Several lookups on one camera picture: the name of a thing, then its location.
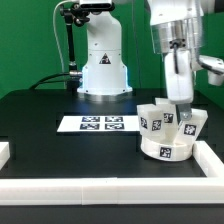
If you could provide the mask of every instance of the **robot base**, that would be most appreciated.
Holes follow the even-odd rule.
[[[116,102],[132,96],[132,91],[121,93],[118,95],[95,95],[88,93],[78,93],[79,98],[95,102]]]

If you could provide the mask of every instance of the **wall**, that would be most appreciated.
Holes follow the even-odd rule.
[[[0,97],[12,90],[27,89],[39,79],[61,72],[52,28],[52,14],[58,2],[1,0]],[[144,11],[143,1],[135,0],[134,6],[134,13],[131,4],[117,6],[112,13],[123,27],[123,61],[128,66],[129,83],[132,87],[164,87],[161,57],[152,50],[150,17]],[[205,18],[207,41],[206,47],[201,51],[203,54],[224,57],[223,22],[223,13]],[[66,32],[60,15],[57,16],[57,28],[63,55],[67,58]],[[77,62],[82,67],[87,59],[85,27],[75,28],[74,40]],[[57,83],[40,88],[64,86]],[[197,76],[196,89],[224,108],[223,87],[209,86],[205,72],[200,72]]]

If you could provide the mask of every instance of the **black table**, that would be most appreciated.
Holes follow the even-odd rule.
[[[140,150],[138,132],[56,133],[64,115],[136,115],[136,105],[153,103],[164,90],[135,90],[112,103],[81,100],[64,90],[20,90],[0,100],[0,140],[10,142],[11,157],[0,177],[101,178],[201,177],[191,158],[168,163]],[[224,111],[200,93],[193,108],[208,111],[200,140],[224,159]],[[110,205],[0,207],[1,223],[223,223],[223,205]]]

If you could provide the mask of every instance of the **white plastic casing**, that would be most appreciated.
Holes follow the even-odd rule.
[[[0,205],[223,204],[222,161],[205,142],[193,156],[207,177],[1,179]]]
[[[85,4],[110,4],[110,5],[112,5],[112,0],[80,0],[79,4],[80,5],[85,5]]]
[[[176,134],[176,137],[174,139],[174,143],[193,146],[207,118],[207,111],[192,109],[191,120],[181,122],[181,124],[179,125],[178,133]]]
[[[155,159],[178,162],[189,159],[192,156],[192,147],[187,144],[170,144],[168,141],[163,143],[151,141],[142,137],[142,151]]]
[[[197,16],[194,0],[148,0],[148,3],[151,8],[151,26]]]
[[[165,138],[164,115],[162,109],[153,104],[138,105],[140,134],[154,141]]]
[[[214,86],[221,86],[224,81],[224,62],[220,58],[214,58],[214,57],[209,57],[209,56],[200,56],[200,60],[211,66],[214,70],[220,71],[223,74],[222,75],[217,75],[211,71],[208,71],[208,83]]]
[[[193,75],[190,67],[190,52],[177,51],[179,74],[175,72],[174,53],[165,56],[165,75],[168,98],[173,104],[193,101]]]
[[[83,67],[80,93],[119,95],[132,91],[121,56],[121,25],[109,12],[89,16],[88,62]]]
[[[204,13],[213,13],[215,9],[215,0],[200,0]]]

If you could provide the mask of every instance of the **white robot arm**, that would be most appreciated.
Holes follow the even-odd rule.
[[[164,55],[168,98],[179,107],[182,120],[191,118],[192,72],[205,68],[211,84],[221,85],[220,59],[199,55],[204,13],[223,11],[221,0],[148,0],[155,53]]]

